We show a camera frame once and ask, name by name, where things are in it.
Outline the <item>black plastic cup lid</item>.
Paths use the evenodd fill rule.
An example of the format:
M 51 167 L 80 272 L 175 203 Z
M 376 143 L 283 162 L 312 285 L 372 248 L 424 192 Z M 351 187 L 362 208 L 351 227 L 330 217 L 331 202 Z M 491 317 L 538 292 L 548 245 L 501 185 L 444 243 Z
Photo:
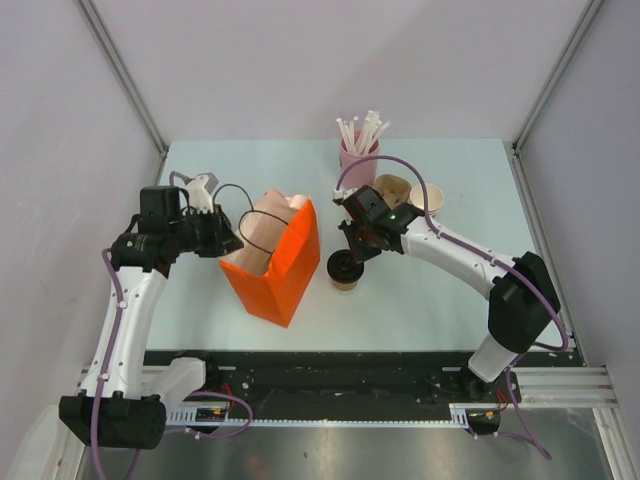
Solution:
M 327 260 L 327 273 L 332 281 L 341 284 L 358 282 L 364 274 L 364 265 L 355 260 L 348 249 L 333 252 Z

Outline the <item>brown paper coffee cup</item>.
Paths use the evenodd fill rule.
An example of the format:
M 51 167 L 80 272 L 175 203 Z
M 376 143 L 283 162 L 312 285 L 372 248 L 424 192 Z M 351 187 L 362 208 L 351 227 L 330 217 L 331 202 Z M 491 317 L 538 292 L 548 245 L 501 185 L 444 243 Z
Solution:
M 340 292 L 353 291 L 358 285 L 358 281 L 357 280 L 349 281 L 349 282 L 333 280 L 332 283 L 333 283 L 333 286 Z

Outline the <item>orange paper bag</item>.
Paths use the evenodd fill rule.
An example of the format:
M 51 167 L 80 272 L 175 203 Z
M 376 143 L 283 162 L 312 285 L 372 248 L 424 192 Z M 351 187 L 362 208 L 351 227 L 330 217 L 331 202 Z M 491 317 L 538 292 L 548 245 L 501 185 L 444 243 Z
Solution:
M 319 265 L 317 215 L 309 196 L 267 190 L 239 220 L 244 246 L 219 260 L 247 313 L 288 327 Z

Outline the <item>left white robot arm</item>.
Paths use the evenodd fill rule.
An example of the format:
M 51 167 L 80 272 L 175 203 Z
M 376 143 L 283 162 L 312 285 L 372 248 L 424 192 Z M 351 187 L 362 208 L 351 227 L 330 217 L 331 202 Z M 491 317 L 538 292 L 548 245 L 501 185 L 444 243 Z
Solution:
M 213 201 L 216 184 L 201 175 L 182 187 L 143 188 L 138 213 L 106 252 L 111 292 L 94 359 L 78 393 L 59 401 L 60 420 L 88 446 L 154 449 L 169 411 L 191 393 L 207 400 L 220 390 L 220 374 L 197 358 L 179 358 L 151 383 L 142 380 L 171 266 L 184 253 L 218 258 L 243 246 Z

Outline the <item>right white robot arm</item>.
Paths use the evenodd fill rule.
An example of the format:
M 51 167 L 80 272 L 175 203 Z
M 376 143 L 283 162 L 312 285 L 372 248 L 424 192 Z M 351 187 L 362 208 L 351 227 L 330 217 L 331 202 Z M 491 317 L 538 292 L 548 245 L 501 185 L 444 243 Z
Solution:
M 384 251 L 396 252 L 440 268 L 488 301 L 488 333 L 461 376 L 469 399 L 493 394 L 503 371 L 538 343 L 549 323 L 559 321 L 560 301 L 539 255 L 495 253 L 455 236 L 410 203 L 389 207 L 371 186 L 336 190 L 333 202 L 348 215 L 339 229 L 354 268 Z

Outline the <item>pink straw holder cup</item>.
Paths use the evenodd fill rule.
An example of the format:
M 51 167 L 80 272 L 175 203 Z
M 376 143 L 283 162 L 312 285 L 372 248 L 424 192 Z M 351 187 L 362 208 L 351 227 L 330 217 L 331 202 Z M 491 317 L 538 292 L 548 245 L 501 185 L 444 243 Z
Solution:
M 363 185 L 372 186 L 377 177 L 377 161 L 372 160 L 351 168 L 347 173 L 345 171 L 354 163 L 377 156 L 379 154 L 379 142 L 376 141 L 369 152 L 365 155 L 355 155 L 347 151 L 344 141 L 340 143 L 340 173 L 344 176 L 341 187 L 344 189 L 359 188 Z

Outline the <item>stack of brown paper cups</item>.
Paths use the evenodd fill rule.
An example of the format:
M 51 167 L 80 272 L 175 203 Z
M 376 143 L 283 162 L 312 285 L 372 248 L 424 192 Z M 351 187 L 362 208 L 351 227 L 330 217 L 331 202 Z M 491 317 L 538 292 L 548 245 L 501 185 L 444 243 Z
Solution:
M 430 217 L 434 218 L 444 204 L 444 194 L 442 190 L 434 184 L 426 183 L 425 186 L 427 191 L 428 213 Z M 409 203 L 420 210 L 424 209 L 424 195 L 420 184 L 412 187 L 409 194 Z

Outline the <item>white wrapped straws bundle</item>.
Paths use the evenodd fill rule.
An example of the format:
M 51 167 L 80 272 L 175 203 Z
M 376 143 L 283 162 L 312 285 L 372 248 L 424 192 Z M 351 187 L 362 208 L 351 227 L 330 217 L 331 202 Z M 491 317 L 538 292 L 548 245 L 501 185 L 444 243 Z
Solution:
M 336 123 L 346 152 L 356 156 L 363 156 L 370 152 L 381 135 L 389 128 L 391 122 L 383 122 L 380 112 L 375 110 L 367 111 L 360 129 L 356 128 L 358 120 L 357 116 L 347 122 L 342 118 L 337 118 Z

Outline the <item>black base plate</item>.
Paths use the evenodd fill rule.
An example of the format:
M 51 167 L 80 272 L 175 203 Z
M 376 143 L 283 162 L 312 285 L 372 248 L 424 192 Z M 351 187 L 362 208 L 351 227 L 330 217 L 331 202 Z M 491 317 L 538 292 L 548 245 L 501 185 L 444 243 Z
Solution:
M 484 384 L 467 371 L 469 351 L 250 352 L 149 350 L 146 367 L 193 357 L 206 363 L 206 390 L 220 389 L 250 402 L 271 393 L 405 394 L 431 403 L 494 401 L 516 392 L 505 376 Z

